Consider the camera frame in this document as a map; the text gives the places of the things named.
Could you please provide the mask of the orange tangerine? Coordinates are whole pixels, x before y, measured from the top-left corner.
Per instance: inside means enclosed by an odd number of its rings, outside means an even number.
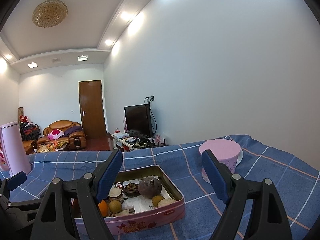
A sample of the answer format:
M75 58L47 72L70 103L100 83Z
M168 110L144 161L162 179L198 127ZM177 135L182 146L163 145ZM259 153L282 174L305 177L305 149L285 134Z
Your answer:
M74 198L72 201L72 214L74 218L81 217L80 206L77 198Z
M108 216L108 204L107 202L105 202L104 200L102 200L99 204L98 204L100 213L103 217L107 217Z

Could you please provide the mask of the pink electric kettle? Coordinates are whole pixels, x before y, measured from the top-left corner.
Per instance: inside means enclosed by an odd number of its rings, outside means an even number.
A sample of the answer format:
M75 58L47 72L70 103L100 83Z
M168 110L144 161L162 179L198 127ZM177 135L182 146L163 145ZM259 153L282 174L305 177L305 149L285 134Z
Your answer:
M29 174L31 165L23 147L18 122L1 125L1 171L14 176L19 172Z

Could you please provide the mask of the orange tangerine in tin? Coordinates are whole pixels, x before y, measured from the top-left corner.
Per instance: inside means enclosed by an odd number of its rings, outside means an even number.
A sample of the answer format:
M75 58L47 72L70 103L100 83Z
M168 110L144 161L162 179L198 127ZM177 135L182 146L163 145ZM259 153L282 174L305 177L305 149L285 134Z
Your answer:
M98 204L100 213L103 217L107 217L108 216L108 204L107 202L105 202L104 200L102 200L99 204Z

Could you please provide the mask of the black rack with clothes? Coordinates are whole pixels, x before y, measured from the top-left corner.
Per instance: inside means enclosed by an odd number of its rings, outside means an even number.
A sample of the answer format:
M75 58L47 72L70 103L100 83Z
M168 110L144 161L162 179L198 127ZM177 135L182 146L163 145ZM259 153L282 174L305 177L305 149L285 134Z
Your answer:
M22 141L35 140L37 141L41 137L41 132L38 124L33 124L31 122L21 122L20 123L20 133Z

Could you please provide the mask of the dark brown mangosteen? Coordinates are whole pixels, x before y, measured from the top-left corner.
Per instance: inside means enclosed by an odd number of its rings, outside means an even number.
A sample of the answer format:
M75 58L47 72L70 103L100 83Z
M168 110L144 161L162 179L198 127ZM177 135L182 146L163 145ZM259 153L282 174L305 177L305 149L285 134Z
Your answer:
M127 197L129 198L134 198L134 197L138 197L140 195L140 192L138 190L138 184L136 183L128 183L125 187L124 187L124 193Z

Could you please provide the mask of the brown leather sofa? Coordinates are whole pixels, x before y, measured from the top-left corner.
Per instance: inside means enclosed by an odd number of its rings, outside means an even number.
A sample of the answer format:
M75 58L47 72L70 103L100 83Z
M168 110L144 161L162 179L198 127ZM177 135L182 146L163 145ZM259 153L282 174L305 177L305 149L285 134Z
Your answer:
M37 146L47 145L51 142L68 142L69 150L86 148L86 135L78 122L59 120L51 123L43 130L43 137L37 140Z

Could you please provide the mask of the white saucer plate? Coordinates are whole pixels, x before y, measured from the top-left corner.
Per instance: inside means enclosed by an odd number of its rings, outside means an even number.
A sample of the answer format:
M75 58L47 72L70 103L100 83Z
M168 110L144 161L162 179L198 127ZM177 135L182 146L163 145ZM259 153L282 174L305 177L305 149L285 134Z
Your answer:
M237 161L236 161L236 166L238 166L238 165L241 163L241 161L242 161L242 159L243 159L243 156L244 156L243 150L240 149L240 152L239 152L239 154L238 154L238 158L237 158Z

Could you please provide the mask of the pink metal tin box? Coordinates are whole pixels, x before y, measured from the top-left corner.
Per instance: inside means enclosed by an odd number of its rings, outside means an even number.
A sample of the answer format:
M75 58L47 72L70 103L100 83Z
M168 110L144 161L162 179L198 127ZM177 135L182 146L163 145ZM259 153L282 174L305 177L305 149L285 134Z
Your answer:
M176 200L175 203L158 207L151 211L134 213L130 215L112 216L110 213L104 218L108 229L113 235L128 234L138 231L153 229L179 220L185 215L185 198L183 193L158 165L151 165L127 171L120 171L115 183L157 176L169 196Z

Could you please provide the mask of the pink cartoon cup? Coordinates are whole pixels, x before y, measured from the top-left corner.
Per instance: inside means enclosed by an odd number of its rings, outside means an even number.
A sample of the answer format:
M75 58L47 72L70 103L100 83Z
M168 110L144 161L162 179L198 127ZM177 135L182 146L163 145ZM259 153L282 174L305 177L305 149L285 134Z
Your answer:
M216 159L225 164L230 172L234 174L240 149L240 145L234 141L213 139L204 142L199 148L199 153L202 154L205 150L211 150Z

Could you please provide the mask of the large purple round fruit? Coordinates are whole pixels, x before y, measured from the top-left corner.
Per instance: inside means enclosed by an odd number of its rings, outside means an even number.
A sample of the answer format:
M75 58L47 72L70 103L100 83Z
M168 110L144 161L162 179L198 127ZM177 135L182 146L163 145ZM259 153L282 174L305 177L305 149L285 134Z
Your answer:
M161 190L161 182L154 177L146 177L138 185L140 195L148 199L152 199L154 196L160 195Z

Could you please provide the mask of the small yellow-green round fruit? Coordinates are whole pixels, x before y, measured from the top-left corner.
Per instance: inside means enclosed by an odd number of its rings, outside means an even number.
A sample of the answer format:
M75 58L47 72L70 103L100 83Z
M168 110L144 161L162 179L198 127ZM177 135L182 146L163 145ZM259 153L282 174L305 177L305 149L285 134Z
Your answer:
M160 202L161 200L164 200L164 199L165 199L165 198L164 198L163 196L161 196L161 195L154 196L154 197L152 198L152 204L153 204L153 206L158 207L159 202Z

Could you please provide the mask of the white tv stand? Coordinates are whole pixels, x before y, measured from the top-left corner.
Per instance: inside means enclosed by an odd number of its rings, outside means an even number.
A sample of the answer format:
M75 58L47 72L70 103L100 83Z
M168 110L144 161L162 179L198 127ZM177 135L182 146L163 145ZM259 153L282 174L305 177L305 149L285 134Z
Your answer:
M131 152L134 150L141 150L145 148L164 147L168 146L167 140L156 135L151 138L145 135L138 137L130 136L126 132L117 132L111 134L113 140L113 148L121 150L122 152Z

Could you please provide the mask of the brown wooden door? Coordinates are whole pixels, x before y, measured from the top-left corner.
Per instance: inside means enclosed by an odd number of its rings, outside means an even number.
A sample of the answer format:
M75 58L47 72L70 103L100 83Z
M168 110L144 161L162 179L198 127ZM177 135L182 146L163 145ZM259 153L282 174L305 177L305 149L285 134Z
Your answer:
M106 125L101 80L79 82L79 104L85 135L89 139L104 137Z

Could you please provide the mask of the black flat television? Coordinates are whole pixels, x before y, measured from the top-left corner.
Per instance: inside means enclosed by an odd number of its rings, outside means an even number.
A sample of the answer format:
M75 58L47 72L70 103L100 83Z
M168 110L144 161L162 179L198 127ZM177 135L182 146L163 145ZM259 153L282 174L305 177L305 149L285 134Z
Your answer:
M127 130L151 137L153 135L149 104L124 107Z

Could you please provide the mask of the wall power socket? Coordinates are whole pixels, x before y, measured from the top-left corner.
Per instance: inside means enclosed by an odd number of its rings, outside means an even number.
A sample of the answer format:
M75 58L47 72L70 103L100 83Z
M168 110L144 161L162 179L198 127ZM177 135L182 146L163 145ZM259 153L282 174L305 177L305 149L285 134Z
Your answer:
M153 100L154 100L154 96L153 96L153 95L146 97L147 103L149 103L149 102L151 102L151 101L153 101Z

